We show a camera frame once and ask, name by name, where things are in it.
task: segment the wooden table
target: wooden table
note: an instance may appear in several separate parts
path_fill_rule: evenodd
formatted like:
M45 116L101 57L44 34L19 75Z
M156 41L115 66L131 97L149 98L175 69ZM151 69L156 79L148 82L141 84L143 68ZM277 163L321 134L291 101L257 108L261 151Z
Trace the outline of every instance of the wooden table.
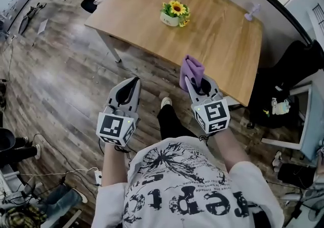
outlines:
M223 93L249 104L257 73L262 24L244 18L245 10L229 0L178 0L191 10L189 24L163 24L160 9L170 0L105 0L85 25L96 29L116 61L110 36L181 65L189 54L205 67Z

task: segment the wooden floor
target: wooden floor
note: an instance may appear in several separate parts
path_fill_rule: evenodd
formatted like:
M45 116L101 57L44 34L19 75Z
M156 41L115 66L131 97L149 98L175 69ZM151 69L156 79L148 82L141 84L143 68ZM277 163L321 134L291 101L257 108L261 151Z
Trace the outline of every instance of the wooden floor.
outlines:
M180 68L114 40L123 60L116 64L96 32L84 26L89 14L80 7L81 1L31 0L28 6L38 2L47 2L47 5L31 21L24 37L13 41L5 127L16 136L31 139L34 134L41 133L45 137L38 135L34 140L34 143L42 145L41 159L19 163L21 173L101 169L103 155L95 134L98 113L103 110L111 88L134 76L141 79L142 92L138 110L141 121L130 141L132 149L140 150L160 140L156 116L165 96L172 98L182 123L196 134L202 134L192 117L189 95L179 88ZM11 29L13 34L27 10L28 7ZM39 25L45 19L48 19L46 30L37 35ZM8 47L1 56L1 78L8 78L12 47ZM260 143L262 136L269 131L259 127L248 130L246 125L249 121L244 109L233 112L231 117L230 127L252 161L268 181L278 183L271 167L278 147ZM287 136L287 133L271 132L272 136ZM218 157L217 149L212 145L211 150ZM282 151L283 157L288 159L290 152ZM90 191L73 174L67 175L66 182L87 195L89 202L80 206L83 213L79 223L81 227L89 227L95 209L92 194L96 194L97 187L93 185L93 170L78 174ZM45 189L55 186L59 179L60 176L37 178ZM287 192L299 192L276 184L270 184L270 187L278 197ZM287 219L292 209L285 207Z

